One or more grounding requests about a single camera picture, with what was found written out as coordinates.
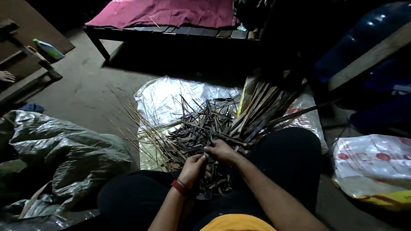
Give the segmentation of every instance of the bed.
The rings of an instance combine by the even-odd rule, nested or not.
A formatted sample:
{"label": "bed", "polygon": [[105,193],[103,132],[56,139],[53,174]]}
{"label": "bed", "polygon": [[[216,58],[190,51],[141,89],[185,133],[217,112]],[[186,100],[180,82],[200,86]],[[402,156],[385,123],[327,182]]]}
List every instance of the bed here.
{"label": "bed", "polygon": [[84,26],[84,31],[106,61],[110,54],[100,39],[137,41],[187,36],[202,42],[233,39],[257,45],[255,32],[238,30],[232,0],[113,0]]}

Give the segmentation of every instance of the maroon bedsheet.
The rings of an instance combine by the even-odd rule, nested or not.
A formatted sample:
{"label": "maroon bedsheet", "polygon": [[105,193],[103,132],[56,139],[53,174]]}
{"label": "maroon bedsheet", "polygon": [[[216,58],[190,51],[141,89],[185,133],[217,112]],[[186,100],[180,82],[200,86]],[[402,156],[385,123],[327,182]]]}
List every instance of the maroon bedsheet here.
{"label": "maroon bedsheet", "polygon": [[233,0],[113,0],[86,25],[158,25],[180,27],[183,23],[219,28],[233,26]]}

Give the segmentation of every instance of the red wristband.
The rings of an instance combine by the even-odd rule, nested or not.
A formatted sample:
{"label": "red wristband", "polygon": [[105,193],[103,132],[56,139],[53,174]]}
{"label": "red wristband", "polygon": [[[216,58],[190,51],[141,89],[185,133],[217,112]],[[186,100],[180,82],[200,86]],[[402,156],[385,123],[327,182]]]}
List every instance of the red wristband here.
{"label": "red wristband", "polygon": [[177,189],[177,191],[179,191],[183,196],[186,195],[187,193],[187,188],[184,187],[183,185],[181,185],[177,180],[174,180],[171,185]]}

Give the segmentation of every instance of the yellow cloth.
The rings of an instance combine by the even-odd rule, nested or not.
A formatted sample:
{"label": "yellow cloth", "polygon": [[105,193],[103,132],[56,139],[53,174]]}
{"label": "yellow cloth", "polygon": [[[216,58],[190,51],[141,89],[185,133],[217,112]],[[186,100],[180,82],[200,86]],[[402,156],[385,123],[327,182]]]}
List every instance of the yellow cloth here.
{"label": "yellow cloth", "polygon": [[276,231],[260,218],[246,214],[226,214],[214,218],[200,231]]}

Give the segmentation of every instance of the wooden table leg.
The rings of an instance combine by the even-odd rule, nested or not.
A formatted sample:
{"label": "wooden table leg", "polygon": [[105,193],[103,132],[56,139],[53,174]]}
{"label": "wooden table leg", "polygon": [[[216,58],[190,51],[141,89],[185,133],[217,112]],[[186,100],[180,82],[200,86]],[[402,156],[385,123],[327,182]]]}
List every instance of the wooden table leg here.
{"label": "wooden table leg", "polygon": [[101,55],[104,57],[104,59],[108,62],[110,60],[110,54],[107,52],[106,48],[103,46],[102,42],[96,38],[92,32],[87,30],[86,28],[84,29],[84,32],[86,35],[90,38],[91,42],[96,46],[97,50],[101,53]]}

